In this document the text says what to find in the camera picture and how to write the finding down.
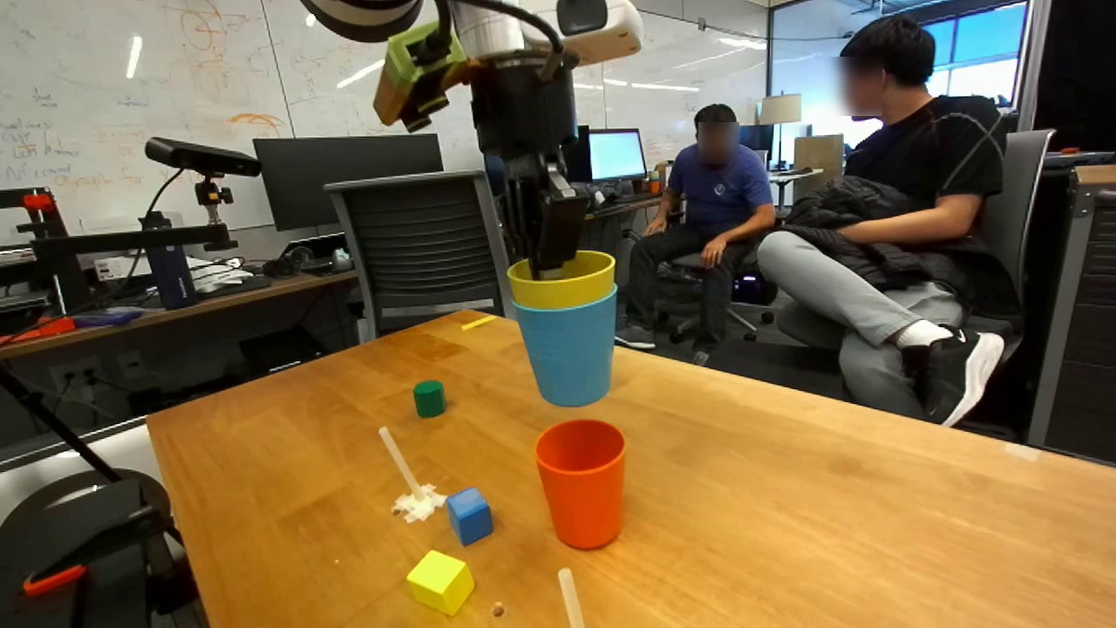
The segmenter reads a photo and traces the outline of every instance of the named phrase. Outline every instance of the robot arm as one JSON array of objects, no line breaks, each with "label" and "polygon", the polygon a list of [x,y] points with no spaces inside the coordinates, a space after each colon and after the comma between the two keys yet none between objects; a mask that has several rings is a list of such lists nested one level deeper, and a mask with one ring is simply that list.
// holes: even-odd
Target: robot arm
[{"label": "robot arm", "polygon": [[344,37],[387,37],[378,89],[385,125],[423,129],[455,84],[471,84],[481,152],[505,171],[515,255],[533,262],[533,276],[574,255],[586,202],[558,158],[574,139],[571,66],[638,52],[633,0],[437,0],[441,21],[420,28],[420,0],[302,4]]}]

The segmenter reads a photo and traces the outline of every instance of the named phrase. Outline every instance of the man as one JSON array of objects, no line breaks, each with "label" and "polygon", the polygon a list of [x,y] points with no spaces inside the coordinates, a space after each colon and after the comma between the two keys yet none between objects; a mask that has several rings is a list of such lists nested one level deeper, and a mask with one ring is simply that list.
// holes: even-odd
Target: man
[{"label": "man", "polygon": [[908,207],[838,228],[834,239],[848,251],[913,255],[924,269],[917,280],[873,285],[797,230],[772,235],[757,262],[783,285],[779,323],[806,347],[841,348],[841,372],[857,401],[953,426],[983,399],[1006,352],[1001,336],[960,332],[974,289],[1008,285],[1006,271],[974,285],[977,271],[967,265],[977,213],[1001,191],[1001,115],[988,99],[928,93],[935,37],[908,16],[873,21],[848,48],[885,55],[881,129],[851,150],[848,173],[891,186]]},{"label": "man", "polygon": [[776,228],[766,169],[748,147],[737,147],[737,115],[728,105],[707,105],[695,115],[698,144],[672,158],[664,207],[628,262],[628,323],[621,347],[655,348],[659,265],[701,251],[707,280],[701,282],[701,337],[724,337],[733,269],[750,244]]}]

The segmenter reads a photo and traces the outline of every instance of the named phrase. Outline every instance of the yellow block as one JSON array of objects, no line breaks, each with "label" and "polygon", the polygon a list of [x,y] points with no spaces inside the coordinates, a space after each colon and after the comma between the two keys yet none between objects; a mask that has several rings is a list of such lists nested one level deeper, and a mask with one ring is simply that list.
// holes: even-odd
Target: yellow block
[{"label": "yellow block", "polygon": [[457,613],[474,594],[474,572],[455,554],[427,553],[409,572],[409,590],[420,604]]}]

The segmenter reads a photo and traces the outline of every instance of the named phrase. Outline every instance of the blue cup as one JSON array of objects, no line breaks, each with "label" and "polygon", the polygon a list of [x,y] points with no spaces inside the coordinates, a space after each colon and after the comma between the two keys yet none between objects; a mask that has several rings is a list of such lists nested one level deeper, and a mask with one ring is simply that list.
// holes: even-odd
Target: blue cup
[{"label": "blue cup", "polygon": [[545,401],[601,401],[615,379],[617,285],[581,306],[513,306]]}]

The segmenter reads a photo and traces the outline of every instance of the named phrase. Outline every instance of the person's hand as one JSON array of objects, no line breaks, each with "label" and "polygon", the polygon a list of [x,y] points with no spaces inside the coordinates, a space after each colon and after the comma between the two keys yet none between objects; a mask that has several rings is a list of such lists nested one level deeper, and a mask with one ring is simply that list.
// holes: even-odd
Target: person's hand
[{"label": "person's hand", "polygon": [[719,269],[721,257],[724,257],[724,247],[728,247],[724,239],[710,239],[710,242],[701,247],[701,265],[706,265],[706,269]]},{"label": "person's hand", "polygon": [[650,228],[643,228],[643,239],[664,235],[666,230],[666,218],[651,218]]}]

